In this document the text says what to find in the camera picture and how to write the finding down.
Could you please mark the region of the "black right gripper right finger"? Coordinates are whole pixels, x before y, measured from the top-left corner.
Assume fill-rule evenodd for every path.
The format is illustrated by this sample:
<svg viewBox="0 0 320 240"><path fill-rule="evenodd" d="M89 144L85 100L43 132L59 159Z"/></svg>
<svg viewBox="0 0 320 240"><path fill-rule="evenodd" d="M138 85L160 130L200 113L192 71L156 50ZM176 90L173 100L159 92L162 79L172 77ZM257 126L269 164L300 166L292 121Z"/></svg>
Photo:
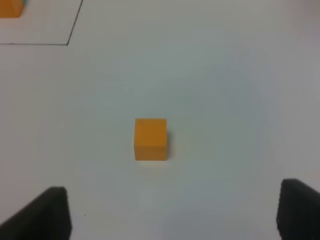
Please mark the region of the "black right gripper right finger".
<svg viewBox="0 0 320 240"><path fill-rule="evenodd" d="M298 179L283 179L276 226L282 240L318 240L320 193Z"/></svg>

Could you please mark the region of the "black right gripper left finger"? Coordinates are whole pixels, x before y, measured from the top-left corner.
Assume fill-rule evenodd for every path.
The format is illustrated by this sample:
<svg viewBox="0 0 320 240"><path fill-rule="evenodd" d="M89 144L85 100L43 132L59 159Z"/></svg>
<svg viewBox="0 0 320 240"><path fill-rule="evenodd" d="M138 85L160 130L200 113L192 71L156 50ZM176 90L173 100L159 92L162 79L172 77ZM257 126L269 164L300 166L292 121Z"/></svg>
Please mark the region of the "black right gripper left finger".
<svg viewBox="0 0 320 240"><path fill-rule="evenodd" d="M0 225L2 240L69 240L72 219L63 186L45 190Z"/></svg>

